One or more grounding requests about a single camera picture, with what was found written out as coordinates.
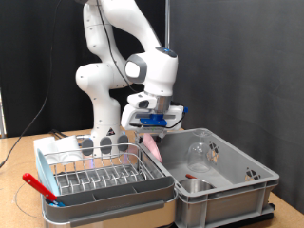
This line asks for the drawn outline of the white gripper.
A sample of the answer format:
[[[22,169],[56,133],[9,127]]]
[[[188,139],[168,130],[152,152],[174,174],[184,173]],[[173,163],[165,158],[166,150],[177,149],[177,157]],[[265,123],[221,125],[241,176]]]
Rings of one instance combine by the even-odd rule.
[[[184,117],[182,105],[170,105],[164,113],[156,113],[153,109],[135,108],[128,104],[121,119],[125,130],[135,131],[135,143],[143,142],[143,134],[139,132],[161,132],[156,138],[156,143],[161,143],[166,130],[179,130]]]

